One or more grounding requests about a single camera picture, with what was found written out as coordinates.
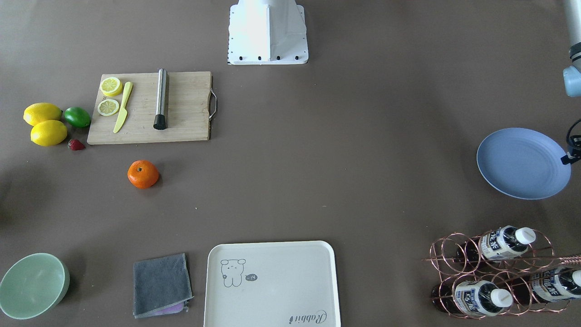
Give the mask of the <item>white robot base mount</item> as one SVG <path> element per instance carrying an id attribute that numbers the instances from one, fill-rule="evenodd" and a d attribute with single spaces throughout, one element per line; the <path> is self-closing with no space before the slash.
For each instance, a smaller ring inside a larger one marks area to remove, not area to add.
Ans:
<path id="1" fill-rule="evenodd" d="M 230 7 L 230 65 L 309 61 L 305 9 L 294 0 L 240 0 Z"/>

